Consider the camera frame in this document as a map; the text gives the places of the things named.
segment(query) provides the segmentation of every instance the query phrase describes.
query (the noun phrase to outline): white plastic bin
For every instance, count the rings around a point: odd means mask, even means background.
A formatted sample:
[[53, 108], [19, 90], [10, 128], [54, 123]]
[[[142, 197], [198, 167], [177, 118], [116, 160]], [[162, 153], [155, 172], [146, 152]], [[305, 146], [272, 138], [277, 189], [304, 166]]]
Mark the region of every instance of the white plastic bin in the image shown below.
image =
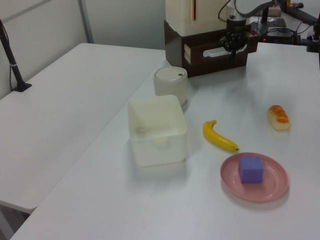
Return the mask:
[[128, 103], [128, 125], [134, 159], [141, 166], [181, 162], [187, 155], [187, 124], [175, 95], [135, 99]]

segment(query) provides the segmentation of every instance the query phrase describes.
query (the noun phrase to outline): white cylindrical container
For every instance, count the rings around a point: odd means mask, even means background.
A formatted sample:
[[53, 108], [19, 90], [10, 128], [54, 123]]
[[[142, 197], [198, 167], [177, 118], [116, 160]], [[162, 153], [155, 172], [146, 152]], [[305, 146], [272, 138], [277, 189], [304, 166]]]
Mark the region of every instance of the white cylindrical container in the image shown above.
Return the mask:
[[182, 106], [187, 99], [188, 74], [184, 68], [167, 66], [160, 68], [153, 77], [157, 96], [175, 95]]

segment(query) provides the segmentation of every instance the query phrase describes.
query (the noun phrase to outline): yellow banana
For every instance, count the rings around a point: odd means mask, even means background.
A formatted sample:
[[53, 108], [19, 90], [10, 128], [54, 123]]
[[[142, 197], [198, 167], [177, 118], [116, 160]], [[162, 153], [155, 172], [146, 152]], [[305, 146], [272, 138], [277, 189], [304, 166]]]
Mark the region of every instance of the yellow banana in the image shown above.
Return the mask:
[[217, 123], [217, 120], [206, 121], [203, 124], [202, 132], [205, 138], [218, 145], [221, 148], [227, 149], [229, 151], [238, 151], [239, 147], [233, 141], [221, 136], [213, 130], [214, 125]]

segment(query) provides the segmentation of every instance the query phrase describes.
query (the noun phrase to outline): purple sponge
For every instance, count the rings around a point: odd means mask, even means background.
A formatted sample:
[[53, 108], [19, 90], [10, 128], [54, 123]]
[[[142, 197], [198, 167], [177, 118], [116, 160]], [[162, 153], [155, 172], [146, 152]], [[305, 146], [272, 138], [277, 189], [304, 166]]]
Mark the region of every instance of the purple sponge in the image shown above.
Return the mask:
[[241, 156], [238, 167], [242, 184], [260, 184], [264, 166], [259, 156]]

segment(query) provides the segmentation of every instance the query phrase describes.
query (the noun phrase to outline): toy bread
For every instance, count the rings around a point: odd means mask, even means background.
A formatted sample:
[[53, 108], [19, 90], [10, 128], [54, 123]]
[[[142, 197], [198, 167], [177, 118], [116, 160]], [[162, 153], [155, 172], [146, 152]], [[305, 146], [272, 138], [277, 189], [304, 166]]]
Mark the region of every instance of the toy bread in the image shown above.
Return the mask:
[[273, 105], [266, 113], [270, 125], [275, 130], [287, 130], [290, 122], [286, 112], [279, 105]]

